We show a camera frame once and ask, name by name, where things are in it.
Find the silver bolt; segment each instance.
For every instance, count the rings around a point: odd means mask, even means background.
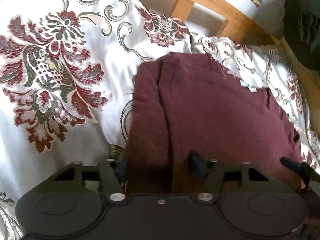
[[[110,199],[112,201],[123,201],[125,199],[125,195],[122,193],[113,193],[110,195]]]
[[[213,196],[210,193],[200,193],[198,199],[202,201],[210,201],[213,199]]]

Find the folded maroon shirt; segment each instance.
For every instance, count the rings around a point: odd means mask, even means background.
[[[188,153],[225,164],[249,162],[292,187],[283,167],[301,162],[300,136],[269,89],[252,93],[206,54],[170,53],[140,65],[126,146],[128,191],[195,193]]]

